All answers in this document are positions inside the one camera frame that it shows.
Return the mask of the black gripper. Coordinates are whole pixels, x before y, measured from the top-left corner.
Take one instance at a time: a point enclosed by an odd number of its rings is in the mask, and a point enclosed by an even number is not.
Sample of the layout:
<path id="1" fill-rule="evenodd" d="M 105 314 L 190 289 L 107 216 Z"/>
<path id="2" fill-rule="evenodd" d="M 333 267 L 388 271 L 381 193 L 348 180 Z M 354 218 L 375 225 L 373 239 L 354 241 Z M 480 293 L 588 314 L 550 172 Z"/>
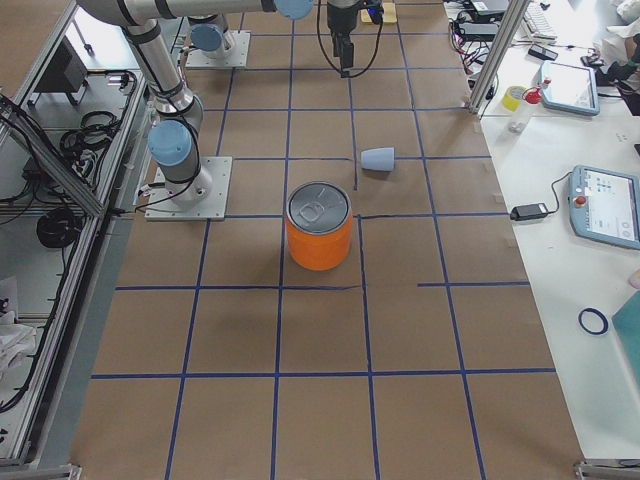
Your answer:
<path id="1" fill-rule="evenodd" d="M 354 44 L 347 37 L 357 26 L 361 2 L 358 0 L 328 0 L 327 26 L 332 35 L 333 56 L 341 56 L 341 69 L 350 70 L 354 65 Z"/>

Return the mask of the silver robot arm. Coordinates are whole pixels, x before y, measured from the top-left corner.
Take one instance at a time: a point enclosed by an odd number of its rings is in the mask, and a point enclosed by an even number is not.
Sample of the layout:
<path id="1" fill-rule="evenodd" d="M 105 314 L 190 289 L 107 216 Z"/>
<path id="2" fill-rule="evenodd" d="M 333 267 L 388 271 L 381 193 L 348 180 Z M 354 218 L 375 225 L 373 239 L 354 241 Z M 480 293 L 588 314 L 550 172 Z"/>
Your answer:
<path id="1" fill-rule="evenodd" d="M 235 39 L 224 14 L 188 17 L 191 45 L 211 58 L 229 56 Z"/>
<path id="2" fill-rule="evenodd" d="M 211 32 L 209 50 L 224 46 L 227 13 L 278 13 L 295 21 L 305 18 L 318 1 L 80 1 L 93 18 L 119 27 L 154 96 L 160 116 L 148 147 L 164 175 L 167 200 L 179 206 L 206 198 L 212 178 L 198 151 L 203 118 L 200 99 L 188 87 L 161 38 L 160 19 L 194 19 L 194 28 Z"/>

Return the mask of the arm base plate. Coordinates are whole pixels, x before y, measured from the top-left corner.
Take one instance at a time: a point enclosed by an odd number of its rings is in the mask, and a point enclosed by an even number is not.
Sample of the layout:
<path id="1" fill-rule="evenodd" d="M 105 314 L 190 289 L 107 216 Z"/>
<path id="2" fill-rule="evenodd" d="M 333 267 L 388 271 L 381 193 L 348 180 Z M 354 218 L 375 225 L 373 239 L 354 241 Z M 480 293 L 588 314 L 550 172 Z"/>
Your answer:
<path id="1" fill-rule="evenodd" d="M 188 69 L 225 70 L 245 68 L 251 32 L 228 30 L 192 31 L 192 49 L 187 55 Z"/>
<path id="2" fill-rule="evenodd" d="M 181 188 L 168 183 L 153 189 L 144 216 L 148 221 L 223 220 L 226 213 L 233 159 L 202 157 L 201 171 L 193 184 L 174 198 Z"/>

